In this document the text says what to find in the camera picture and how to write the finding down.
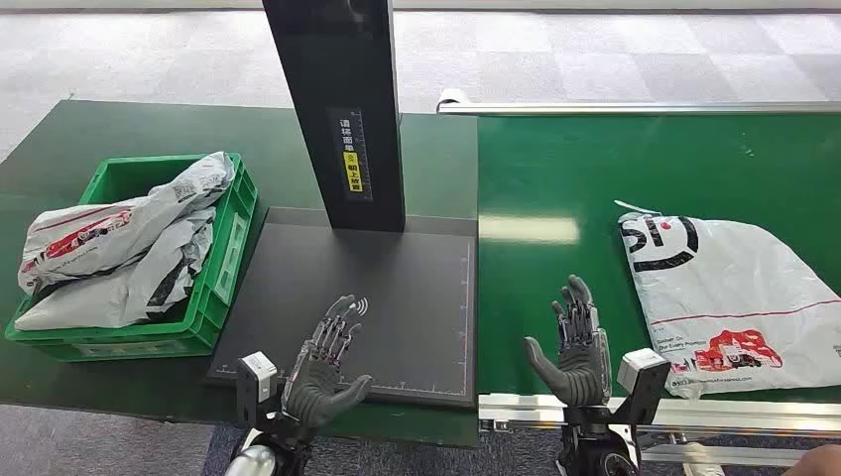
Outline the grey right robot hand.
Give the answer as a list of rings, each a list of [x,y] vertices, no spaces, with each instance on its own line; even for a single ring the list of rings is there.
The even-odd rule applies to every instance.
[[[558,331],[557,361],[551,362],[531,336],[524,338],[530,365],[559,401],[568,407],[603,406],[611,397],[607,333],[586,283],[571,275],[560,290],[563,302],[551,304]]]

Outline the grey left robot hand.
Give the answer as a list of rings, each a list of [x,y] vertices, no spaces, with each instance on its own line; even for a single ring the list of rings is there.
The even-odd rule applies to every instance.
[[[362,328],[354,295],[339,297],[299,352],[281,397],[282,410],[305,428],[321,428],[362,402],[373,385],[368,374],[338,388],[342,359]]]

